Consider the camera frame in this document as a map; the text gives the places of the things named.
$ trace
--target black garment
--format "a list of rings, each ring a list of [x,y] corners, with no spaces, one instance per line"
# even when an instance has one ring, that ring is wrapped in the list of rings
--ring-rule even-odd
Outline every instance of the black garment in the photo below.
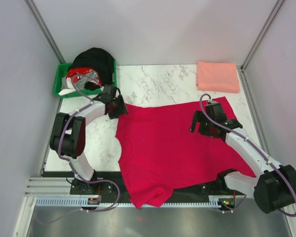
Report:
[[[109,84],[112,85],[112,75],[114,72],[114,58],[101,48],[91,48],[87,51],[80,53],[75,59],[73,64],[68,68],[81,68],[87,67],[95,70],[103,85]],[[87,83],[86,89],[91,89],[91,83]]]

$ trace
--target clothes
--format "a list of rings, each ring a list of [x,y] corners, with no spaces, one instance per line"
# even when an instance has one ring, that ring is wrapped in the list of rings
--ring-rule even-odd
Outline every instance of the clothes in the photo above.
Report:
[[[98,73],[103,85],[112,85],[114,58],[104,49],[91,48],[80,53],[69,67],[69,70],[81,67],[92,68]]]
[[[99,77],[98,77],[98,73],[96,71],[94,71],[93,69],[88,69],[88,70],[75,70],[74,72],[72,70],[70,70],[67,73],[67,76],[62,78],[62,90],[58,93],[59,95],[66,95],[69,93],[72,93],[75,91],[73,85],[72,85],[72,77],[74,77],[76,74],[83,74],[83,75],[87,75],[89,77],[92,77],[95,81],[97,81],[99,84],[101,84]],[[85,89],[85,85],[89,82],[89,81],[93,81],[90,78],[87,77],[76,77],[74,78],[74,85],[79,89]]]
[[[226,98],[218,98],[228,119],[235,118]],[[127,105],[119,118],[116,137],[121,143],[120,170],[131,202],[162,205],[173,189],[214,181],[217,173],[237,169],[254,173],[221,139],[191,133],[199,102],[141,108]]]
[[[198,90],[238,93],[237,67],[234,63],[197,63]]]

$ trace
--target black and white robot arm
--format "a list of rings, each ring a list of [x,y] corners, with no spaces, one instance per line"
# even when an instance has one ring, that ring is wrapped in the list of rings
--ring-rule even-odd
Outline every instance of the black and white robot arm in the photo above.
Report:
[[[226,118],[219,102],[209,100],[204,112],[206,115],[201,111],[194,112],[190,131],[194,132],[196,123],[199,122],[199,133],[221,138],[242,157],[256,176],[249,177],[236,170],[227,170],[223,172],[225,186],[254,198],[258,207],[265,213],[295,203],[295,169],[291,165],[282,166],[255,144],[236,119]],[[284,182],[278,172],[284,175],[289,185]]]
[[[105,85],[103,92],[93,98],[92,104],[81,112],[79,111],[79,114],[70,121],[61,142],[65,124],[75,112],[56,115],[49,146],[55,151],[58,151],[61,146],[61,158],[69,162],[75,172],[76,179],[94,181],[97,180],[96,171],[90,166],[84,153],[86,126],[106,114],[110,119],[118,118],[120,115],[128,113],[127,108],[120,90],[115,86]]]

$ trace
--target gray floor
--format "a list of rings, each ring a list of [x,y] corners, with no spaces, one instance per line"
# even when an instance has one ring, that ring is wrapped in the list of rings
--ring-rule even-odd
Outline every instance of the gray floor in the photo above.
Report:
[[[36,207],[42,221],[74,208]],[[291,237],[279,212],[262,213],[253,200],[233,214],[203,208],[120,207],[103,213],[78,212],[48,226],[32,220],[33,237]]]

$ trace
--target gray garment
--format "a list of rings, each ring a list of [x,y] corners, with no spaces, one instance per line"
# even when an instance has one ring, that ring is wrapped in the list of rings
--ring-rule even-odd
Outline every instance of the gray garment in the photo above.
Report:
[[[87,76],[89,77],[92,77],[94,78],[94,80],[96,82],[99,82],[99,76],[98,76],[98,73],[95,71],[95,70],[92,70],[90,71],[89,73],[86,74]],[[83,90],[84,89],[84,85],[88,82],[88,81],[91,81],[93,82],[93,80],[91,80],[90,78],[87,78],[87,77],[82,77],[80,78],[74,85],[79,89],[79,90]],[[67,85],[67,78],[66,77],[63,77],[61,79],[61,82],[62,82],[62,86],[61,86],[61,89],[72,89],[72,88],[69,88],[68,85]]]

